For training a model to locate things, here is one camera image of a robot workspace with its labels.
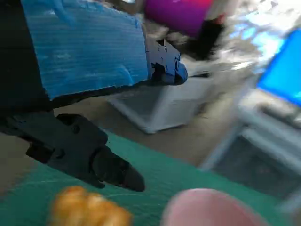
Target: blue screen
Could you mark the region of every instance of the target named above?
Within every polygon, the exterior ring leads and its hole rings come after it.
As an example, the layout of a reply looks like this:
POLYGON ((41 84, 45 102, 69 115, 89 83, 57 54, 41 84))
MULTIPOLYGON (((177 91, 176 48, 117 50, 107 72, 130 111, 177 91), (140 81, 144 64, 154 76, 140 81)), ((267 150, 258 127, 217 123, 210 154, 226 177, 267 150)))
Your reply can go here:
POLYGON ((257 87, 301 106, 301 30, 287 37, 257 87))

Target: blue painter's tape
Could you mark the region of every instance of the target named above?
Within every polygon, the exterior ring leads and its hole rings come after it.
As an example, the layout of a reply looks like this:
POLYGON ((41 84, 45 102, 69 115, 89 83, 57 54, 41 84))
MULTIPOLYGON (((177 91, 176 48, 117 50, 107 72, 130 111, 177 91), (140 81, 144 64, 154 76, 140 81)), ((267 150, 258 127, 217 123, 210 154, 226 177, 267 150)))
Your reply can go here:
POLYGON ((147 79, 135 17, 81 0, 22 0, 42 84, 55 97, 147 79))

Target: magenta cup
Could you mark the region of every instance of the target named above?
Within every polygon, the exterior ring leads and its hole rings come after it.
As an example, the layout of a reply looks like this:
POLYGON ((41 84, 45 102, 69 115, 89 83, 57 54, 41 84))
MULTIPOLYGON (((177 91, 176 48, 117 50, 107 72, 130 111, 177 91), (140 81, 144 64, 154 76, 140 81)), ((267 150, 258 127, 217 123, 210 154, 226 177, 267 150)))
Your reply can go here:
POLYGON ((146 0, 148 19, 197 37, 212 0, 146 0))

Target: green cutting mat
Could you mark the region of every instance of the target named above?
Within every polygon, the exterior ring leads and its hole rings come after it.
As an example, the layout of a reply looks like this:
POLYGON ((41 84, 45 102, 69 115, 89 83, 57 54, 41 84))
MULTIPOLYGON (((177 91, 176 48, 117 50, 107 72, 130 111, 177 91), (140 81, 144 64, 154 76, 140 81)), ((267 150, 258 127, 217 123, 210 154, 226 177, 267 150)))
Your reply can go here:
POLYGON ((269 196, 218 175, 200 172, 193 166, 114 134, 109 136, 108 146, 112 151, 129 160, 144 175, 145 192, 136 193, 110 185, 97 189, 37 163, 35 170, 0 203, 0 225, 45 226, 51 200, 64 187, 71 185, 81 185, 89 191, 99 192, 127 208, 134 214, 134 226, 158 226, 168 200, 189 188, 213 188, 226 192, 260 213, 271 226, 288 225, 273 208, 276 200, 269 196))

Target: black bracket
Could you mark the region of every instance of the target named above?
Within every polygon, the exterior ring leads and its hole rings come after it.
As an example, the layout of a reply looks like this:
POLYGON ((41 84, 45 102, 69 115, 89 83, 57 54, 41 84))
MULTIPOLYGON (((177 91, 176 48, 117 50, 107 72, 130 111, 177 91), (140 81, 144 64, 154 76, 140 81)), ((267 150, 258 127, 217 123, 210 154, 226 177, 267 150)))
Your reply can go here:
POLYGON ((144 190, 143 177, 106 146, 107 134, 81 115, 23 114, 7 117, 1 129, 29 141, 28 156, 93 186, 144 190))

